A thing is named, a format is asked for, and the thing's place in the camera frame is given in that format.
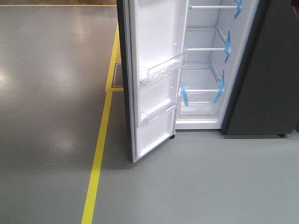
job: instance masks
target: refrigerator door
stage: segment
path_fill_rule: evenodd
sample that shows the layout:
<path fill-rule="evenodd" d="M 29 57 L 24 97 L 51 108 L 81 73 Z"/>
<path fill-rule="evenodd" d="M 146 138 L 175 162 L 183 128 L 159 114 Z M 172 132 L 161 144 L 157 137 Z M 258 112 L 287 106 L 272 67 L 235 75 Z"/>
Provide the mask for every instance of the refrigerator door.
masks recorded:
<path fill-rule="evenodd" d="M 118 0 L 132 162 L 175 134 L 188 0 Z"/>

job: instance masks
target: blue tape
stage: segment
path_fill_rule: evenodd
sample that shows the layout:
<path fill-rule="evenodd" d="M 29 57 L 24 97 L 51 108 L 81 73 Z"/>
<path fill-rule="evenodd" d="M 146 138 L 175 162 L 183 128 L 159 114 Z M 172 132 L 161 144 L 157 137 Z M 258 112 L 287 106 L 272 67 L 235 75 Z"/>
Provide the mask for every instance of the blue tape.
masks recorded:
<path fill-rule="evenodd" d="M 243 4 L 243 1 L 242 0 L 239 0 L 239 3 L 237 5 L 237 9 L 238 9 L 238 12 L 235 14 L 235 19 L 238 17 L 238 15 L 241 13 L 242 11 L 242 4 Z"/>
<path fill-rule="evenodd" d="M 227 55 L 226 59 L 225 59 L 225 64 L 228 62 L 228 59 L 230 57 L 230 44 L 231 44 L 231 40 L 230 40 L 230 32 L 228 32 L 228 40 L 226 41 L 226 45 L 225 45 L 225 53 Z"/>
<path fill-rule="evenodd" d="M 188 93 L 187 93 L 186 87 L 184 86 L 184 84 L 182 84 L 182 82 L 180 82 L 180 84 L 181 84 L 181 89 L 183 91 L 185 106 L 189 106 Z"/>
<path fill-rule="evenodd" d="M 220 81 L 219 92 L 218 92 L 217 96 L 215 97 L 215 99 L 213 101 L 213 104 L 216 104 L 219 101 L 219 99 L 220 99 L 221 95 L 223 94 L 223 92 L 224 92 L 224 70 L 223 70 L 223 75 L 222 75 L 222 78 L 221 78 L 221 81 Z"/>

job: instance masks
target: dark gray refrigerator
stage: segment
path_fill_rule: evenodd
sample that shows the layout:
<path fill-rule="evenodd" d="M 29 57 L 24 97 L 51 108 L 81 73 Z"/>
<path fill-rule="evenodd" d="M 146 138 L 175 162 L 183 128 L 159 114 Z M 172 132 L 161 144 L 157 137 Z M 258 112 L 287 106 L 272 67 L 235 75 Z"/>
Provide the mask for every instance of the dark gray refrigerator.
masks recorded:
<path fill-rule="evenodd" d="M 297 7 L 297 0 L 118 0 L 132 162 L 176 130 L 292 132 Z"/>

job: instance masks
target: glass shelf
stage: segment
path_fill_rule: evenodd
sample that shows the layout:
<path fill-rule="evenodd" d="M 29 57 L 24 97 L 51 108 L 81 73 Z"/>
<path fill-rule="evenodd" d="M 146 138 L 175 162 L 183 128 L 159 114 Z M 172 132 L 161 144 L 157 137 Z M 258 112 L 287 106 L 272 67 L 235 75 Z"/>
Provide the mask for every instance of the glass shelf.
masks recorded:
<path fill-rule="evenodd" d="M 190 9 L 236 9 L 238 0 L 191 0 Z"/>
<path fill-rule="evenodd" d="M 188 51 L 224 51 L 227 36 L 219 28 L 188 27 L 185 42 Z"/>

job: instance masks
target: epoxy floor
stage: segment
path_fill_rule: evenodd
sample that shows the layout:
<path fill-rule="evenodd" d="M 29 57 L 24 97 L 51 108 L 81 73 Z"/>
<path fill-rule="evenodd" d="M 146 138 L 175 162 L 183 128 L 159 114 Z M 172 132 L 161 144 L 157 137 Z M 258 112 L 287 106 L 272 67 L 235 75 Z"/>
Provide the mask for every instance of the epoxy floor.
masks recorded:
<path fill-rule="evenodd" d="M 0 223 L 83 215 L 115 7 L 0 7 Z M 114 92 L 93 223 L 297 224 L 299 137 L 178 132 L 128 160 Z"/>
<path fill-rule="evenodd" d="M 116 7 L 0 7 L 0 223 L 81 223 Z"/>

